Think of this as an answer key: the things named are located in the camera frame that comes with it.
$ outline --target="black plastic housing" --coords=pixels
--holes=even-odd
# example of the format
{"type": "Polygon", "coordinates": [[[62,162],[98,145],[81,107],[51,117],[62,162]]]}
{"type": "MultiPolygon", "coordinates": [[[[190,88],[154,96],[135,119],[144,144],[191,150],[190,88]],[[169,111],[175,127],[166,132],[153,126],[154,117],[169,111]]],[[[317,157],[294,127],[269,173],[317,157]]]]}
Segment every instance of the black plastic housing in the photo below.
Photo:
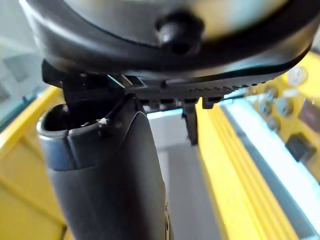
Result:
{"type": "Polygon", "coordinates": [[[136,76],[143,85],[126,92],[143,100],[223,96],[274,79],[307,54],[320,22],[320,1],[290,0],[246,31],[204,41],[196,54],[176,55],[102,30],[63,0],[21,3],[51,65],[79,74],[136,76]]]}
{"type": "Polygon", "coordinates": [[[65,111],[54,107],[37,131],[74,238],[164,240],[166,191],[139,102],[128,97],[101,121],[75,129],[65,111]]]}

